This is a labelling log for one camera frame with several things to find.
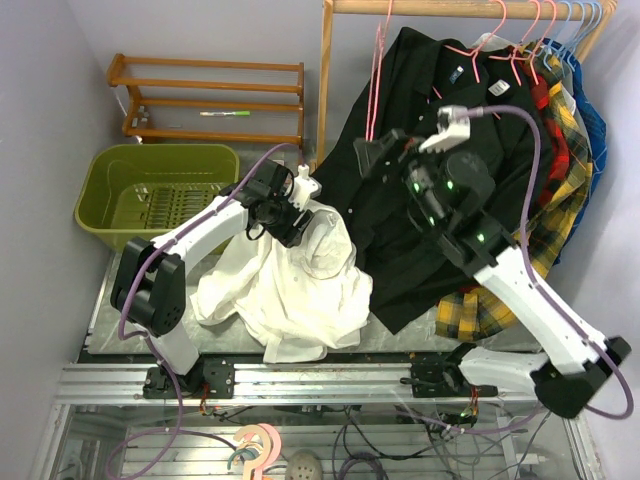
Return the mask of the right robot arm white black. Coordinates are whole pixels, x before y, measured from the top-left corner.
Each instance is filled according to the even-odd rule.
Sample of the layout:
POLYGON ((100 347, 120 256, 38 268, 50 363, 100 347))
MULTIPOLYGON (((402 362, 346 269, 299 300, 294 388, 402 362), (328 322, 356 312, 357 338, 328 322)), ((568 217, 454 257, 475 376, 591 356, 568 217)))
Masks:
POLYGON ((538 354, 496 352, 465 343, 440 375, 450 394, 493 386, 534 395, 552 413, 573 419, 629 356, 621 337, 605 337, 572 310, 537 274, 522 242, 484 209, 495 183, 484 162, 459 145, 468 124, 449 124, 428 137, 393 129, 354 149, 365 179, 403 184, 442 254, 494 294, 542 347, 538 354))

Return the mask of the blue hanger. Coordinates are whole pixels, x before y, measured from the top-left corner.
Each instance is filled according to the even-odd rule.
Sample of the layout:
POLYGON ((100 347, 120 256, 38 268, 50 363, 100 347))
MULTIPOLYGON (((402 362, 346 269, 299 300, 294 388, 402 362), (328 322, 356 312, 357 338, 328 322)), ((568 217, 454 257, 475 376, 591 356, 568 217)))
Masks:
POLYGON ((603 6, 599 1, 579 1, 578 4, 584 16, 581 20, 580 27, 565 44, 565 50, 574 58, 578 58, 582 43, 586 41, 591 33, 598 27, 604 13, 603 6))
POLYGON ((559 37, 566 30, 569 22, 571 21, 571 16, 573 13, 572 1, 562 0, 560 1, 560 4, 564 5, 567 8, 566 18, 563 20, 563 23, 561 24, 561 26, 556 29, 552 37, 544 38, 543 45, 541 47, 542 65, 548 71, 552 70, 552 67, 550 65, 550 58, 557 52, 557 49, 554 47, 554 44, 559 40, 559 37))
POLYGON ((557 49, 557 52, 553 55, 559 60, 562 60, 569 52, 565 50, 565 44, 573 37, 576 30, 581 25, 581 20, 584 16, 581 7, 579 6, 579 1, 573 2, 573 13, 571 16, 571 21, 569 22, 564 33, 559 37, 559 40, 554 44, 554 47, 557 49))

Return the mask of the pink hanger of black shirt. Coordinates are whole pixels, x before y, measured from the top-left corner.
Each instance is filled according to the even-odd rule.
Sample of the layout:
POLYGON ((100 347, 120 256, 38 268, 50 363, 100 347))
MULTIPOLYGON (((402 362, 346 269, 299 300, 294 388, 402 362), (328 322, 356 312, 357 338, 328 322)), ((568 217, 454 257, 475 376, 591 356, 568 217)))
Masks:
POLYGON ((503 0, 490 0, 490 3, 497 3, 501 6, 502 18, 499 24, 495 27, 495 29, 491 31, 481 43, 477 44, 473 49, 466 49, 466 50, 461 50, 461 49, 454 48, 450 45, 445 45, 446 49, 454 53, 457 53, 463 57, 468 57, 470 59, 474 79, 477 84, 479 84, 481 80, 480 74, 478 73, 478 66, 477 66, 477 58, 479 56, 479 53, 482 50, 482 48, 486 45, 486 43, 500 30, 500 28, 504 25, 507 19, 507 7, 506 7, 506 3, 503 0))

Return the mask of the wooden clothes rack frame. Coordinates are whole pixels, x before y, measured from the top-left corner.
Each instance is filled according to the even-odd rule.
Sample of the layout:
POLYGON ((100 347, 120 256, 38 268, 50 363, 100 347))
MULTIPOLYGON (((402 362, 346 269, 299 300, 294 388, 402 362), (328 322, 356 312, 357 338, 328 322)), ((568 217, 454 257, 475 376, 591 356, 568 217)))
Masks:
POLYGON ((598 20, 593 30, 578 41, 576 57, 584 61, 614 16, 618 3, 600 1, 602 12, 595 14, 588 1, 572 1, 568 6, 553 2, 537 6, 524 1, 325 1, 322 8, 322 37, 320 49, 319 98, 317 112, 316 166, 326 158, 328 100, 334 17, 340 14, 422 16, 443 18, 570 20, 587 22, 598 20))

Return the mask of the pink wire hanger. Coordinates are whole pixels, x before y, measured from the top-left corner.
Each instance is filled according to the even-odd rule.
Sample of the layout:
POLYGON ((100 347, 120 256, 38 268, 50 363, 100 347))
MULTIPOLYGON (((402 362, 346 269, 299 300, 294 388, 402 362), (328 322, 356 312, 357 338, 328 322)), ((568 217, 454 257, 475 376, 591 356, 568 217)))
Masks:
POLYGON ((377 27, 375 37, 375 47, 372 57, 371 76, 369 82, 369 94, 367 104, 367 117, 365 128, 365 139, 372 141, 375 137, 375 123, 377 119, 380 77, 382 60, 385 51, 386 37, 389 30, 390 19, 393 11, 394 1, 389 0, 387 3, 387 14, 384 22, 380 22, 377 27))

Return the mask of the peach plastic hangers pile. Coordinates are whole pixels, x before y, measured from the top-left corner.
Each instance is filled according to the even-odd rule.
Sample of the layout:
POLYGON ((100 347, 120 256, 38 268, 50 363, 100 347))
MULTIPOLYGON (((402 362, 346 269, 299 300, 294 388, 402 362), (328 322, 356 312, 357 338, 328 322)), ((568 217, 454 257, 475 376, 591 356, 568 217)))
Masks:
POLYGON ((233 436, 236 450, 227 460, 230 471, 245 457, 242 470, 243 479, 264 479, 266 470, 280 457, 282 439, 280 433, 270 424, 259 423, 241 427, 233 436))

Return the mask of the grey perforated shoe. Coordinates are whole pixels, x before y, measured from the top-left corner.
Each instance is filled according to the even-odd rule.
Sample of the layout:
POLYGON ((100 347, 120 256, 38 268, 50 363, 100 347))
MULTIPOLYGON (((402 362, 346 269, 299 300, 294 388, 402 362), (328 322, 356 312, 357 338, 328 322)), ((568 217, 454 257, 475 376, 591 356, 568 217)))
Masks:
POLYGON ((320 459, 310 450, 298 450, 289 459, 285 470, 286 480, 322 480, 324 476, 320 459))

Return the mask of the black shirt front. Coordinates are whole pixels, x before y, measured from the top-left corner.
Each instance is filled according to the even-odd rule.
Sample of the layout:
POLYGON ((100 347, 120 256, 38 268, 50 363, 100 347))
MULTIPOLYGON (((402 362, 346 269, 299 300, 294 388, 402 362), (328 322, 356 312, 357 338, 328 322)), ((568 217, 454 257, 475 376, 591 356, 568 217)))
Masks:
MULTIPOLYGON (((410 27, 400 30, 382 61, 376 137, 393 128, 428 137, 440 107, 485 104, 488 73, 457 54, 461 46, 410 27)), ((462 277, 409 220, 409 192, 401 182, 362 179, 353 143, 365 132, 367 104, 363 91, 314 176, 322 185, 320 202, 342 215, 357 267, 373 279, 371 312, 396 334, 434 305, 433 288, 457 287, 462 277)))

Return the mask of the wooden shoe rack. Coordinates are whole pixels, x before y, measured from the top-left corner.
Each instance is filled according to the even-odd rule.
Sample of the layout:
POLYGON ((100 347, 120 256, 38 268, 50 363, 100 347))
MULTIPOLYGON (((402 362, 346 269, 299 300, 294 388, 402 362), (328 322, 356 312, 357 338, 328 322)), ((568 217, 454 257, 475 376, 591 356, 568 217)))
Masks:
POLYGON ((123 134, 143 143, 304 145, 305 69, 294 64, 140 57, 117 53, 106 71, 124 89, 123 134), (249 110, 247 117, 200 111, 249 110))

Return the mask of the black shirt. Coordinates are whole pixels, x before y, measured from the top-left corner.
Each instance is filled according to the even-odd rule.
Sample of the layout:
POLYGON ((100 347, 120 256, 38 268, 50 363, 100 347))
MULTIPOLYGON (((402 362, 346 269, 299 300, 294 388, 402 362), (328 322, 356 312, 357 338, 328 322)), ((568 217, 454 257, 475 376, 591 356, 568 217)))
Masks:
MULTIPOLYGON (((485 104, 488 73, 457 54, 461 46, 410 27, 400 30, 382 61, 376 137, 393 128, 428 137, 440 107, 485 104)), ((367 104, 363 91, 314 176, 322 185, 320 202, 342 215, 357 267, 373 279, 371 312, 396 334, 434 305, 433 288, 457 287, 462 277, 409 220, 409 192, 401 182, 362 179, 353 143, 365 132, 367 104)))
MULTIPOLYGON (((479 60, 489 75, 486 102, 489 105, 509 105, 527 111, 540 131, 541 153, 529 208, 534 215, 539 207, 538 198, 545 190, 555 154, 540 110, 533 99, 531 89, 535 81, 530 70, 520 61, 509 62, 506 49, 482 52, 479 60)), ((491 216, 502 226, 515 232, 519 228, 523 201, 529 184, 533 162, 534 137, 529 125, 513 114, 501 114, 492 118, 501 142, 504 157, 495 174, 496 191, 488 205, 491 216)))

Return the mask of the aluminium rail base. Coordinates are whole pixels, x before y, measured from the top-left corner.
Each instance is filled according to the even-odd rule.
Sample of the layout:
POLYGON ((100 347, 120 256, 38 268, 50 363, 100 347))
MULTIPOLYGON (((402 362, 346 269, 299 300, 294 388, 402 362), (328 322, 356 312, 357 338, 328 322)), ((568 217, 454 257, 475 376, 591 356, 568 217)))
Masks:
MULTIPOLYGON (((63 369, 54 403, 57 405, 174 406, 173 394, 154 398, 150 364, 81 363, 63 369)), ((420 402, 465 404, 469 390, 414 387, 403 384, 418 368, 435 371, 434 360, 411 363, 316 363, 266 365, 214 362, 213 373, 223 378, 208 381, 210 392, 186 393, 184 404, 197 406, 348 405, 420 402)))

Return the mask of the red plaid shirt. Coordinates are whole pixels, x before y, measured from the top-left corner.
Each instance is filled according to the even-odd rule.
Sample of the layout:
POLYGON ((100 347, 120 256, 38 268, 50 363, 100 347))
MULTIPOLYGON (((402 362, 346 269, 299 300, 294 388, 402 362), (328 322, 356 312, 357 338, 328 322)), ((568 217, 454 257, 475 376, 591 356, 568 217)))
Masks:
POLYGON ((533 216, 551 202, 564 182, 570 165, 570 155, 561 128, 554 119, 546 80, 539 73, 533 73, 524 60, 516 60, 515 63, 527 79, 534 105, 548 137, 548 146, 541 148, 536 179, 539 192, 534 194, 529 210, 533 216))

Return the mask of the green plastic laundry basket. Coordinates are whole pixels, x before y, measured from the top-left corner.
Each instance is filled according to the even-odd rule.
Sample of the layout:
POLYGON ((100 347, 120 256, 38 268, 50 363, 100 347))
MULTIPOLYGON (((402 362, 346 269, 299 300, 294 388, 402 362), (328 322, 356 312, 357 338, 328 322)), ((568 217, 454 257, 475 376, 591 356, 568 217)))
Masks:
POLYGON ((77 224, 116 252, 202 211, 237 182, 240 159, 221 144, 122 144, 92 161, 75 206, 77 224))

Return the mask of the white shirt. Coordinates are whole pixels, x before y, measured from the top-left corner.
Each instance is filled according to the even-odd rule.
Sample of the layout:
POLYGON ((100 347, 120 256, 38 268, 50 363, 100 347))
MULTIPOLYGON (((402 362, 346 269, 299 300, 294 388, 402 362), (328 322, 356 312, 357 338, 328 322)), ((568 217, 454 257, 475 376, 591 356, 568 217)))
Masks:
POLYGON ((342 216, 316 201, 308 208, 313 218, 298 246, 237 235, 190 297, 202 326, 238 315, 266 363, 311 362, 357 346, 368 323, 373 280, 356 265, 342 216))

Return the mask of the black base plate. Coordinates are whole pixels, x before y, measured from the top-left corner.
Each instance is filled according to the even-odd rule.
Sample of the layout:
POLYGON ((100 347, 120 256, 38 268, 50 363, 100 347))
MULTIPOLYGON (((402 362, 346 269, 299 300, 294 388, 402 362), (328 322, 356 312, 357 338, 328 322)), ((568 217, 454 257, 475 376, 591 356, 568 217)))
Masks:
MULTIPOLYGON (((235 369, 225 360, 200 359, 187 374, 174 376, 184 398, 231 399, 234 395, 235 369)), ((178 398, 167 368, 156 366, 147 371, 142 396, 149 400, 178 398)))
POLYGON ((401 377, 399 383, 409 386, 414 398, 470 398, 473 393, 490 397, 498 393, 493 386, 472 385, 455 362, 439 354, 414 358, 409 373, 401 377))

